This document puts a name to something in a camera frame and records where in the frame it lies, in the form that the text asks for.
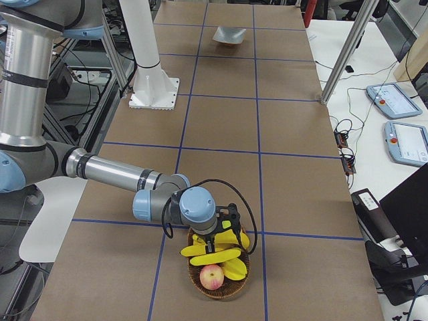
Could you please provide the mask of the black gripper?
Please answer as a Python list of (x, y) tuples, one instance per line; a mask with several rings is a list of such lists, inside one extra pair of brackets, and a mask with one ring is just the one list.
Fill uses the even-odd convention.
[(199, 234), (199, 237), (205, 242), (205, 252), (214, 253), (215, 252), (215, 233), (210, 233), (206, 235)]

